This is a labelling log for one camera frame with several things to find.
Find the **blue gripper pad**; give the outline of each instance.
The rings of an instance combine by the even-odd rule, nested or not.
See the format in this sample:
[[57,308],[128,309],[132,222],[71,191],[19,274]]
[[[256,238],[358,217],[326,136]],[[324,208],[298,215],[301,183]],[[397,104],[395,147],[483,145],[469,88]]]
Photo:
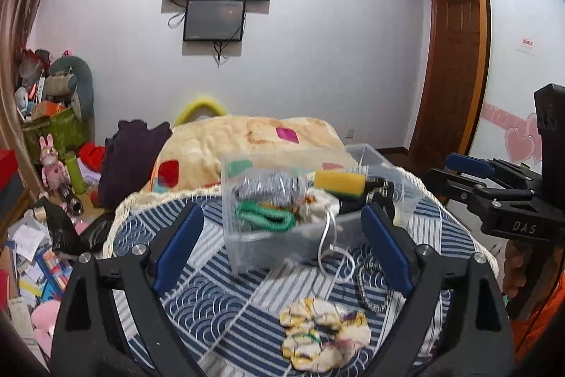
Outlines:
[[492,177],[495,172],[494,167],[487,161],[460,154],[449,154],[445,166],[454,171],[482,179]]
[[153,290],[157,294],[174,288],[203,228],[202,208],[188,203],[171,226],[162,229],[149,244],[153,267],[150,271],[155,277]]
[[381,264],[389,287],[408,297],[419,276],[414,253],[416,243],[403,228],[392,224],[377,203],[363,208],[361,228],[371,246],[373,256]]

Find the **green hair tie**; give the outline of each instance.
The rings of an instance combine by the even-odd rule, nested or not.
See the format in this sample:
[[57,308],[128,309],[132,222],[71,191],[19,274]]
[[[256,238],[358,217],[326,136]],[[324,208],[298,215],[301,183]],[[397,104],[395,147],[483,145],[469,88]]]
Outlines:
[[319,338],[317,338],[314,334],[310,333],[310,332],[292,334],[292,337],[309,337],[309,338],[311,338],[314,342],[316,342],[316,344],[321,345],[321,340],[320,340]]
[[251,224],[253,230],[286,232],[295,226],[295,215],[290,211],[265,208],[255,202],[241,202],[236,208],[236,216]]

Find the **clear plastic storage box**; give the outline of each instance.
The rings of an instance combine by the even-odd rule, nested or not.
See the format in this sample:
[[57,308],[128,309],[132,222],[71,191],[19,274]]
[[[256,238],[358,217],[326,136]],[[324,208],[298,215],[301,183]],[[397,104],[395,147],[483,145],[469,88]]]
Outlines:
[[[237,201],[232,189],[244,177],[259,175],[261,170],[276,169],[294,175],[304,175],[323,169],[323,165],[327,163],[342,165],[345,168],[366,166],[368,177],[383,177],[395,183],[395,224],[406,226],[422,198],[422,192],[371,146],[349,145],[346,146],[346,151],[347,154],[331,149],[303,149],[222,158],[224,241],[234,276],[250,270],[269,269],[285,259],[315,259],[324,231],[324,223],[297,224],[284,233],[249,230],[248,226],[243,225],[235,215]],[[336,226],[338,246],[352,249],[366,243],[361,229],[360,211],[337,216]],[[324,250],[332,240],[333,229],[330,229]]]

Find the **pink stuffed toy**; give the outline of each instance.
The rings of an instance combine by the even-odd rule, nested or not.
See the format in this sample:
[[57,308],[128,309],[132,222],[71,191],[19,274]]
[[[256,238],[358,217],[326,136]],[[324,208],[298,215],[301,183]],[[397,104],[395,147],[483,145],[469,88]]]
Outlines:
[[69,183],[69,173],[67,173],[67,168],[65,168],[63,162],[59,160],[57,150],[53,147],[51,133],[47,135],[47,144],[43,136],[39,138],[39,144],[41,146],[39,160],[43,165],[41,169],[43,185],[53,192],[57,192],[61,184]]

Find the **white cable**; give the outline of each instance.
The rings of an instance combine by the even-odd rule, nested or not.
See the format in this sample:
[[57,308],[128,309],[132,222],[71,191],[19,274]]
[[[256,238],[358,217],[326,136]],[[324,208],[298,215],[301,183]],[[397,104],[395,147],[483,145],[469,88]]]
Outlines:
[[[325,251],[324,253],[322,253],[321,249],[324,247],[324,242],[326,241],[326,237],[328,236],[328,231],[329,231],[329,225],[330,223],[333,226],[333,243],[330,244],[329,249],[327,251]],[[320,240],[320,246],[318,246],[318,267],[320,268],[320,271],[324,274],[324,276],[328,277],[328,278],[332,278],[333,276],[330,275],[329,273],[326,272],[326,269],[324,269],[324,265],[321,263],[321,260],[324,256],[326,256],[329,253],[339,253],[343,256],[345,256],[347,258],[347,260],[349,260],[349,262],[351,262],[351,273],[349,273],[349,275],[347,275],[347,277],[345,278],[339,278],[337,276],[337,274],[335,275],[335,282],[338,284],[341,283],[347,283],[348,281],[351,281],[351,279],[353,278],[353,275],[355,274],[355,259],[353,259],[353,256],[351,254],[349,254],[347,252],[347,250],[336,246],[337,243],[337,225],[335,224],[335,215],[332,212],[332,210],[330,210],[328,207],[326,207],[326,227],[324,228],[324,233],[321,236],[321,240]]]

